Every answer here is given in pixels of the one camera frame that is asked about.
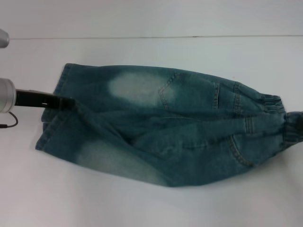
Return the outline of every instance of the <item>elastic waistband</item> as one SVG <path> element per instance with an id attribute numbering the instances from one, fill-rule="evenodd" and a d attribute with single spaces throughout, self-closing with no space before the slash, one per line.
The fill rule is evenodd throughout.
<path id="1" fill-rule="evenodd" d="M 279 96 L 271 96 L 262 94 L 262 101 L 264 106 L 264 111 L 269 114 L 283 114 L 285 113 L 285 108 L 283 106 L 282 100 Z"/>
<path id="2" fill-rule="evenodd" d="M 284 141 L 286 148 L 303 141 L 303 112 L 286 115 Z"/>

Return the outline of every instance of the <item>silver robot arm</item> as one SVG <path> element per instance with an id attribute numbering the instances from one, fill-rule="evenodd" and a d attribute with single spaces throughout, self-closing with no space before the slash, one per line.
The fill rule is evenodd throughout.
<path id="1" fill-rule="evenodd" d="M 8 45 L 9 35 L 0 29 L 0 48 Z M 18 90 L 11 80 L 0 78 L 0 113 L 9 112 L 15 105 L 64 109 L 72 107 L 74 100 L 38 91 Z"/>

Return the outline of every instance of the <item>denim pants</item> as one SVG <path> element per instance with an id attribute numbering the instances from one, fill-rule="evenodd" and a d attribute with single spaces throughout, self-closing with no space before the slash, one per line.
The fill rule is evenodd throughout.
<path id="1" fill-rule="evenodd" d="M 36 149 L 109 174 L 164 186 L 245 173 L 303 139 L 303 114 L 280 97 L 185 70 L 67 64 Z"/>

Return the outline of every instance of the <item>seam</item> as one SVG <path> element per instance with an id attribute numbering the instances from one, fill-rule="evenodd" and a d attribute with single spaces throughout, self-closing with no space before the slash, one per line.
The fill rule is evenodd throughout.
<path id="1" fill-rule="evenodd" d="M 62 83 L 62 85 L 59 87 L 59 89 L 58 89 L 57 91 L 55 91 L 56 94 L 59 95 L 59 94 L 61 93 L 62 89 L 65 87 L 65 85 L 66 85 L 66 83 L 67 83 L 67 81 L 68 81 L 68 79 L 69 79 L 68 77 L 69 77 L 69 75 L 70 75 L 71 70 L 72 70 L 73 67 L 74 67 L 74 64 L 72 64 L 72 65 L 70 66 L 68 72 L 66 72 L 66 74 L 64 74 L 65 80 L 63 81 L 63 83 Z"/>
<path id="2" fill-rule="evenodd" d="M 194 120 L 194 121 L 201 122 L 200 119 L 190 118 L 190 117 L 180 117 L 180 116 L 175 116 L 175 117 L 161 117 L 160 119 L 185 119 L 185 120 Z"/>
<path id="3" fill-rule="evenodd" d="M 167 105 L 166 99 L 164 98 L 163 91 L 165 91 L 165 89 L 168 88 L 168 86 L 173 82 L 173 80 L 174 80 L 179 74 L 180 74 L 180 73 L 175 72 L 175 74 L 166 82 L 166 84 L 158 90 L 158 93 L 159 93 L 159 95 L 160 95 L 161 101 L 162 101 L 162 103 L 163 103 L 163 105 L 164 105 L 164 108 L 165 108 L 166 110 L 168 110 L 168 105 Z"/>
<path id="4" fill-rule="evenodd" d="M 218 100 L 219 100 L 219 90 L 220 90 L 220 84 L 215 83 L 214 87 L 214 101 L 213 101 L 213 109 L 218 109 Z"/>
<path id="5" fill-rule="evenodd" d="M 45 151 L 45 147 L 46 145 L 49 143 L 49 141 L 52 139 L 52 137 L 54 136 L 54 134 L 56 133 L 56 131 L 64 124 L 67 122 L 67 120 L 69 120 L 70 115 L 75 111 L 75 107 L 73 109 L 70 110 L 70 113 L 68 114 L 64 114 L 62 116 L 57 115 L 56 117 L 58 119 L 54 119 L 53 121 L 58 121 L 58 122 L 52 122 L 50 123 L 51 125 L 48 126 L 48 128 L 45 130 L 44 137 L 46 138 L 44 141 L 42 141 L 41 143 L 43 144 L 40 148 L 40 150 L 44 150 Z"/>
<path id="6" fill-rule="evenodd" d="M 185 148 L 185 149 L 206 148 L 206 147 L 207 147 L 206 143 L 193 144 L 193 145 L 189 145 L 189 144 L 182 145 L 182 148 Z"/>
<path id="7" fill-rule="evenodd" d="M 234 86 L 234 93 L 235 93 L 234 111 L 237 115 L 241 115 L 239 87 L 240 87 L 240 83 L 235 82 L 235 86 Z"/>
<path id="8" fill-rule="evenodd" d="M 249 133 L 249 129 L 248 129 L 248 123 L 247 123 L 248 118 L 245 118 L 245 132 Z"/>
<path id="9" fill-rule="evenodd" d="M 248 126 L 249 126 L 249 133 L 250 134 L 253 134 L 254 133 L 254 122 L 253 122 L 253 120 L 252 120 L 252 118 L 251 117 L 249 117 L 248 118 Z"/>
<path id="10" fill-rule="evenodd" d="M 239 163 L 241 163 L 244 166 L 253 167 L 254 164 L 250 161 L 246 160 L 241 153 L 238 151 L 235 141 L 233 139 L 233 136 L 229 136 L 227 139 L 228 146 L 230 147 L 230 150 L 232 151 L 233 156 L 238 160 Z"/>
<path id="11" fill-rule="evenodd" d="M 252 125 L 251 125 L 251 118 L 247 118 L 247 127 L 248 127 L 248 133 L 252 133 Z"/>

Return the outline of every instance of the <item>wall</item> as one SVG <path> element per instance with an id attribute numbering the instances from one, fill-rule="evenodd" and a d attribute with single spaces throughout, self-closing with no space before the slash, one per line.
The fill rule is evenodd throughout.
<path id="1" fill-rule="evenodd" d="M 180 68 L 280 95 L 288 111 L 300 111 L 302 9 L 300 0 L 4 0 L 0 27 L 13 39 L 0 49 L 0 77 L 19 89 L 52 92 L 68 62 Z M 19 125 L 0 130 L 1 227 L 295 227 L 303 222 L 301 144 L 251 173 L 171 189 L 36 151 L 42 109 L 15 107 L 14 113 Z M 0 122 L 13 119 L 2 114 Z"/>

